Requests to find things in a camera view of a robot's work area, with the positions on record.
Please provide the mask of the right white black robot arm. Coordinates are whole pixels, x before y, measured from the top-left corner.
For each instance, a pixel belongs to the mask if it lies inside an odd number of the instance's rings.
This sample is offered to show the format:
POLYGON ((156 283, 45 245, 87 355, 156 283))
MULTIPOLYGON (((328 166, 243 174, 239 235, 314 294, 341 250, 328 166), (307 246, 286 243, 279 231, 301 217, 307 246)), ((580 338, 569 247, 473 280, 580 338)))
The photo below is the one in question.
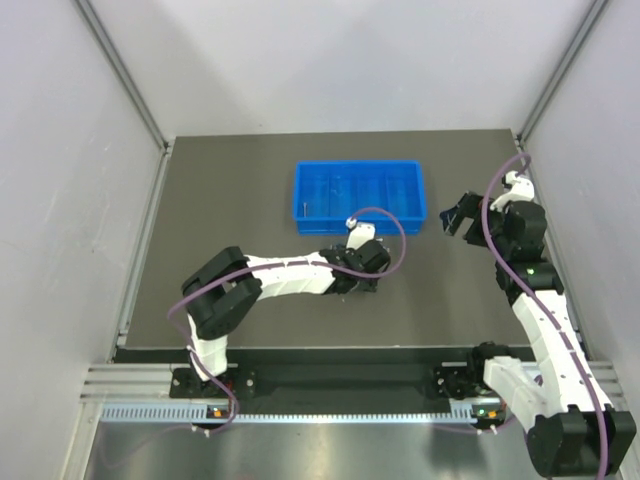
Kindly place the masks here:
POLYGON ((454 235, 464 220, 464 240, 495 256, 496 281, 520 322, 539 376, 533 378, 505 345, 484 342, 467 357, 462 397, 498 395, 524 431, 534 469, 542 477, 619 471, 637 433, 630 412, 619 410, 594 378, 569 318, 565 289, 544 256, 546 212, 533 183, 510 171, 498 198, 465 193, 440 214, 454 235))

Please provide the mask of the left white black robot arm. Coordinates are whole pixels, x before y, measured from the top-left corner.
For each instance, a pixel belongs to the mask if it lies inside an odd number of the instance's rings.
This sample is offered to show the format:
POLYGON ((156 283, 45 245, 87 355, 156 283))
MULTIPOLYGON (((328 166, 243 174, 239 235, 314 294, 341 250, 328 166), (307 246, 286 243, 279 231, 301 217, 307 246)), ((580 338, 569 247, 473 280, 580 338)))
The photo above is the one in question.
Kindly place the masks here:
POLYGON ((227 247, 182 285, 195 353, 195 374, 203 382, 227 370, 228 335, 259 301, 292 294, 374 292, 391 263, 375 238, 375 226, 358 222, 347 243, 306 256, 261 258, 227 247))

